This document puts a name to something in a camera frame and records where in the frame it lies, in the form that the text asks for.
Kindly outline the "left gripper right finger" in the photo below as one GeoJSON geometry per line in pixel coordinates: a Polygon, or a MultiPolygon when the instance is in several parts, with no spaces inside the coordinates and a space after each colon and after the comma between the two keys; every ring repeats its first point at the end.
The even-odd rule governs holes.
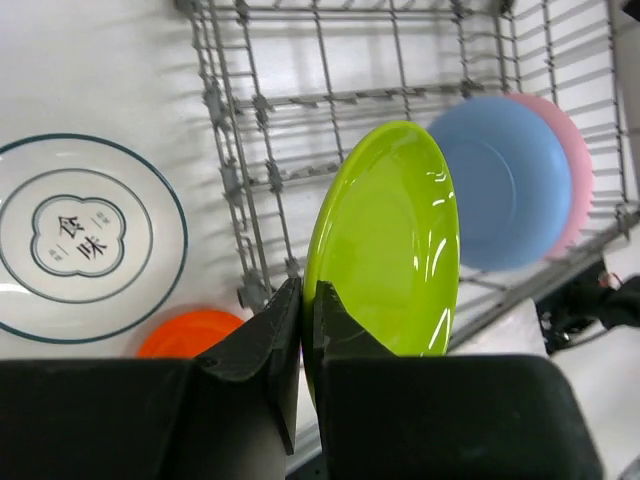
{"type": "Polygon", "coordinates": [[[321,282],[313,383],[333,479],[600,479],[573,390],[533,355],[396,356],[321,282]]]}

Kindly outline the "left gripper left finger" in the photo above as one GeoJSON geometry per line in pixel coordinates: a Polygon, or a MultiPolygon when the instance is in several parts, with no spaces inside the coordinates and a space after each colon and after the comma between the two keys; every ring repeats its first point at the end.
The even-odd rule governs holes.
{"type": "Polygon", "coordinates": [[[296,435],[301,282],[192,359],[1,365],[5,479],[282,479],[296,435]]]}

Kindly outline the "orange plastic plate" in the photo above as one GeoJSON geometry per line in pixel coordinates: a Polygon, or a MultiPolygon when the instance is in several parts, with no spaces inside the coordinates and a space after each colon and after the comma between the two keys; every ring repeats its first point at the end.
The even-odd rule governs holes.
{"type": "Polygon", "coordinates": [[[223,341],[244,324],[225,311],[199,309],[158,326],[137,351],[138,358],[194,358],[223,341]]]}

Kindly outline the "lime green plastic plate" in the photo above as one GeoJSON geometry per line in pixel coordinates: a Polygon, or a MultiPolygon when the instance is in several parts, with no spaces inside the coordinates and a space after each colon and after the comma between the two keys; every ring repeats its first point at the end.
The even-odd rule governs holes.
{"type": "Polygon", "coordinates": [[[308,248],[303,319],[318,282],[391,353],[440,356],[452,333],[460,271],[459,220],[443,154],[420,125],[384,123],[365,135],[331,183],[308,248]]]}

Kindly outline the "white plate blue line motif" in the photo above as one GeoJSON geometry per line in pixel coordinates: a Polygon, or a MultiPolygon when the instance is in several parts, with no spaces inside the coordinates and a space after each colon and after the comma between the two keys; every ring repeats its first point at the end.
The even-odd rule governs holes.
{"type": "Polygon", "coordinates": [[[156,314],[184,272],[189,234],[174,188],[143,156],[79,133],[1,148],[1,326],[73,345],[156,314]]]}

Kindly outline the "light blue plastic plate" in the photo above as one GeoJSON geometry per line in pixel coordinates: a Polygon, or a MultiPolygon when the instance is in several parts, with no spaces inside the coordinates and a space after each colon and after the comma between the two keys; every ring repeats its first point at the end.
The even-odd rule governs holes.
{"type": "Polygon", "coordinates": [[[543,259],[572,204],[567,157],[549,125],[506,96],[465,100],[427,127],[451,174],[464,266],[505,271],[543,259]]]}

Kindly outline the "pink plastic plate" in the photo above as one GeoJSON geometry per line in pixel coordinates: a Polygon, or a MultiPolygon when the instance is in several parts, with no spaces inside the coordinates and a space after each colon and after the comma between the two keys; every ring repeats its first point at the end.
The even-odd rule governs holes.
{"type": "Polygon", "coordinates": [[[546,259],[562,257],[578,239],[585,226],[594,198],[593,162],[586,142],[569,115],[556,104],[541,97],[510,93],[514,100],[542,118],[561,144],[572,179],[572,204],[562,234],[545,255],[546,259]]]}

